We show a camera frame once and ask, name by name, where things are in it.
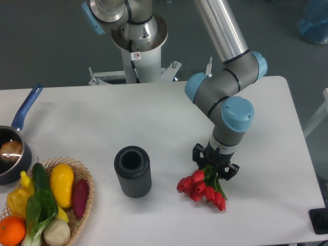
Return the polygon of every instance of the gray floor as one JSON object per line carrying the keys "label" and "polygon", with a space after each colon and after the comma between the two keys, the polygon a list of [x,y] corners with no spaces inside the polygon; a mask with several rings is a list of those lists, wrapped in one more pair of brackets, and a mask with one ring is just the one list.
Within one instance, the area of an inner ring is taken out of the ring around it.
{"label": "gray floor", "polygon": [[[110,34],[96,35],[81,10],[84,1],[20,0],[0,2],[0,89],[86,86],[93,72],[123,70]],[[230,0],[250,50],[262,53],[267,75],[288,80],[302,127],[323,103],[328,88],[328,45],[304,41],[296,28],[306,0]],[[182,63],[179,77],[203,71],[213,57],[213,71],[223,68],[191,0],[154,0],[167,22],[169,37],[162,66]],[[328,180],[328,119],[307,138],[322,185]]]}

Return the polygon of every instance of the fruit basket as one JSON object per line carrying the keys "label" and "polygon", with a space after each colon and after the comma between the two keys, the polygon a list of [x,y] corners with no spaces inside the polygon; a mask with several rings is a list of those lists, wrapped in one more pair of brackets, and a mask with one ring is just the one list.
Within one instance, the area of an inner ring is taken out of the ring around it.
{"label": "fruit basket", "polygon": [[[93,186],[93,179],[92,176],[90,174],[90,172],[88,171],[88,169],[84,166],[84,164],[82,164],[80,161],[74,160],[74,159],[70,159],[70,158],[62,158],[62,157],[55,157],[54,159],[48,159],[48,160],[44,160],[42,162],[40,162],[47,174],[48,177],[50,177],[51,173],[52,173],[52,169],[60,164],[60,163],[66,163],[68,164],[74,173],[74,184],[76,184],[80,179],[86,179],[89,185],[89,196],[88,196],[88,200],[87,200],[87,204],[86,204],[86,210],[84,212],[84,215],[81,219],[77,218],[75,216],[75,214],[73,213],[73,209],[69,208],[69,209],[64,209],[64,211],[67,213],[68,218],[69,218],[69,222],[68,222],[68,226],[70,228],[71,231],[71,237],[69,239],[69,241],[65,244],[65,246],[69,246],[71,245],[74,240],[77,238],[77,236],[79,235],[80,231],[82,230],[92,207],[92,203],[93,203],[93,198],[94,198],[94,186]],[[27,172],[27,175],[29,177],[32,177],[32,170],[29,170]],[[21,188],[21,184],[18,182],[16,188]],[[7,216],[10,216],[10,210],[6,204],[6,208],[3,209],[3,214],[0,215],[0,220],[4,219]],[[44,240],[42,243],[42,246],[46,246],[48,245]]]}

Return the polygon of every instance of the blue pan handle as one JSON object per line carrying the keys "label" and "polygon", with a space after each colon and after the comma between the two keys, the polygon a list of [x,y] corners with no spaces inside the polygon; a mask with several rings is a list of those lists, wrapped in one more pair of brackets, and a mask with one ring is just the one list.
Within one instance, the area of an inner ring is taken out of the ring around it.
{"label": "blue pan handle", "polygon": [[43,86],[39,84],[32,89],[30,94],[27,96],[27,98],[25,99],[25,101],[17,111],[14,120],[12,121],[11,126],[13,128],[20,129],[20,130],[23,129],[25,116],[29,111],[29,109],[31,108],[31,106],[33,105],[33,103],[35,102],[35,100],[37,99],[37,97],[39,96],[39,94],[41,93],[42,89]]}

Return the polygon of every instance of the yellow squash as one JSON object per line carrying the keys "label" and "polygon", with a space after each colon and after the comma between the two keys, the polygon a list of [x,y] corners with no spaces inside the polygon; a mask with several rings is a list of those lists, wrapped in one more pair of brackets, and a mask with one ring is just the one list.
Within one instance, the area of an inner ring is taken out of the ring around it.
{"label": "yellow squash", "polygon": [[52,169],[50,188],[57,205],[63,209],[72,206],[73,182],[74,173],[69,165],[62,163]]}

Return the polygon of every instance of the warning sticker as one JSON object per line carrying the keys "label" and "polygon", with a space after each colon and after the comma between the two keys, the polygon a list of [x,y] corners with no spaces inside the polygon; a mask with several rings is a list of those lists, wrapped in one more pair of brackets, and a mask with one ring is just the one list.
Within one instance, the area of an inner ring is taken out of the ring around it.
{"label": "warning sticker", "polygon": [[141,59],[140,52],[132,52],[132,53],[130,53],[130,55],[131,55],[131,60],[140,60]]}

